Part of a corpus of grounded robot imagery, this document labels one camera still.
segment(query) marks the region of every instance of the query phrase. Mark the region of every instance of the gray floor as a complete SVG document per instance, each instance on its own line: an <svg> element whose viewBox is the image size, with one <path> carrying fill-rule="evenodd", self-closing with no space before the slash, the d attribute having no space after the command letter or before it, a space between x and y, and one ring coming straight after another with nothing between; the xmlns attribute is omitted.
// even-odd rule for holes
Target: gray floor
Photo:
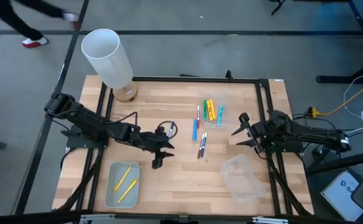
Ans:
<svg viewBox="0 0 363 224"><path fill-rule="evenodd" d="M79 11L82 1L55 1L61 7ZM91 1L84 30L359 30L348 4L321 4L288 0L274 16L275 4L244 0L122 0ZM363 3L357 1L363 14ZM67 23L50 19L15 5L23 19L38 29L69 29ZM9 29L0 21L0 30ZM0 215L10 214L25 168L43 120L43 108L62 68L71 36L48 36L50 44L33 50L21 46L19 35L0 35ZM80 97L85 75L95 74L77 48L71 61L64 93ZM223 77L232 70L235 77L282 78L285 80L293 113L309 106L331 111L342 103L347 85L315 82L317 75L350 75L363 67L361 37L259 37L216 35L123 35L124 48L134 73L177 76ZM351 88L351 96L362 85ZM363 110L363 94L349 109ZM338 128L358 128L363 121L344 110L328 116ZM326 124L313 123L326 127ZM51 209L59 163L66 138L52 126L35 179L26 212ZM354 150L343 157L363 152L363 136L352 139ZM306 153L306 164L312 162ZM363 165L353 167L363 174Z"/></svg>

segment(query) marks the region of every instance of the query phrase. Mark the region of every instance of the yellow pencil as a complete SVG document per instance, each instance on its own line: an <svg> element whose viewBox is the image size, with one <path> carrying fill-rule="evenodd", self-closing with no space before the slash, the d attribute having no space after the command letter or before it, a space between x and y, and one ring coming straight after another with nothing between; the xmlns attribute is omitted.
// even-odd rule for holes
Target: yellow pencil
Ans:
<svg viewBox="0 0 363 224"><path fill-rule="evenodd" d="M131 183L131 185L128 187L128 189L125 191L125 193L122 195L122 197L118 200L117 203L120 203L122 201L122 199L124 199L124 197L127 195L127 193L129 193L129 191L131 191L131 189L133 188L133 186L135 186L135 184L137 183L138 179L134 179L133 182Z"/></svg>
<svg viewBox="0 0 363 224"><path fill-rule="evenodd" d="M118 182L118 184L115 186L114 188L114 192L117 192L117 190L119 189L119 187L121 186L121 184L124 182L127 174L129 173L129 171L131 171L132 166L129 166L129 168L127 168L127 171L125 172L124 176L122 177L122 179Z"/></svg>
<svg viewBox="0 0 363 224"><path fill-rule="evenodd" d="M209 101L210 100L206 100L206 105L207 105L207 108L208 108L209 121L213 121L211 102L209 102Z"/></svg>
<svg viewBox="0 0 363 224"><path fill-rule="evenodd" d="M212 120L216 120L216 113L214 111L214 105L213 105L213 100L209 100L211 103L211 111L212 111Z"/></svg>

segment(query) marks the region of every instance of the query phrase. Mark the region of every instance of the black pants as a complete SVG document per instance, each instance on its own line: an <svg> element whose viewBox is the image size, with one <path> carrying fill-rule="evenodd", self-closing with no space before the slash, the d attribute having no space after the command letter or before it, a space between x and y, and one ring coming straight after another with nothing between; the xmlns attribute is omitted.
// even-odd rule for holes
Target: black pants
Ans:
<svg viewBox="0 0 363 224"><path fill-rule="evenodd" d="M63 9L53 6L43 0L16 0L19 3L35 9L50 17L63 17ZM18 31L21 35L30 38L31 40L39 40L43 35L29 27L20 17L14 12L10 0L0 0L0 19Z"/></svg>

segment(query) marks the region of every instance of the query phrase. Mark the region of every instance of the green marker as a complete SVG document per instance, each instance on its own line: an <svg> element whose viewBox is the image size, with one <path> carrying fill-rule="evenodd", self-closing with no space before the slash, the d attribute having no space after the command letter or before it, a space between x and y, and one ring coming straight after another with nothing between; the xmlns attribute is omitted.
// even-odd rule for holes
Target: green marker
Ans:
<svg viewBox="0 0 363 224"><path fill-rule="evenodd" d="M204 120L206 121L206 114L207 114L207 111L208 111L207 105L206 105L206 100L203 101L203 106L204 106L203 107L204 110L202 112L204 113Z"/></svg>

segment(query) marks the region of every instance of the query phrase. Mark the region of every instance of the wooden tabletop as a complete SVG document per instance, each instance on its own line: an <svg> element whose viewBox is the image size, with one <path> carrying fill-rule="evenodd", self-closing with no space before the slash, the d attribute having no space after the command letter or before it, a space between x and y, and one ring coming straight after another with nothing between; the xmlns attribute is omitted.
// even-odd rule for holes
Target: wooden tabletop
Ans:
<svg viewBox="0 0 363 224"><path fill-rule="evenodd" d="M291 115L288 96L283 80L269 80L273 107ZM121 145L110 139L104 151L99 184L94 202L96 212L122 213L166 213L194 215L274 215L270 190L269 173L265 160L259 159L252 148L236 146L247 140L245 132L231 136L240 123L238 116L248 113L251 124L260 121L255 86L245 83L184 83L184 82L137 82L138 97L130 103L114 100L111 120L117 120L134 111L139 113L138 125L141 131L154 131L159 123L174 120L178 134L170 142L175 149L167 149L174 154L163 160L163 167L151 169L154 155L130 146ZM88 109L96 111L101 79L88 75L80 102ZM109 90L104 100L103 114ZM265 110L267 102L262 91ZM206 129L201 125L198 141L192 141L193 120L196 106L203 99L227 99L229 124L225 129ZM133 118L125 122L133 123ZM199 138L208 132L204 158L197 159ZM86 159L86 149L78 149L64 161L60 174L53 208L63 205L81 180ZM221 164L239 154L245 154L255 176L266 189L263 197L250 204L240 204L234 200L224 183ZM299 158L293 153L283 153L288 185L297 199L311 213L310 193L305 171ZM104 204L109 168L116 161L134 161L140 164L140 187L137 205L132 209L107 208ZM281 208L285 211L282 190L278 186ZM90 185L85 192L83 208L87 207Z"/></svg>

